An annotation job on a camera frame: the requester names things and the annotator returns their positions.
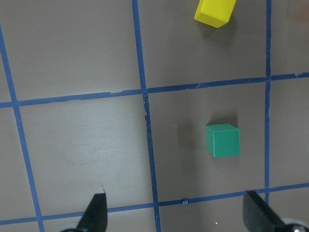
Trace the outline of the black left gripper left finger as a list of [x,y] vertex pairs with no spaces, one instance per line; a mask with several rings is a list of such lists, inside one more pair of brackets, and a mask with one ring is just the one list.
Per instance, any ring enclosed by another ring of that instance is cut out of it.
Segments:
[[95,194],[80,219],[78,232],[105,232],[108,225],[107,198],[105,193]]

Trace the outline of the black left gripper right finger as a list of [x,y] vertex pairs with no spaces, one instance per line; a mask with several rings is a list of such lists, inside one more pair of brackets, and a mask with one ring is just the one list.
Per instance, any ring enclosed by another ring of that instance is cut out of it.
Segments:
[[286,224],[255,192],[243,196],[243,222],[249,232],[283,232]]

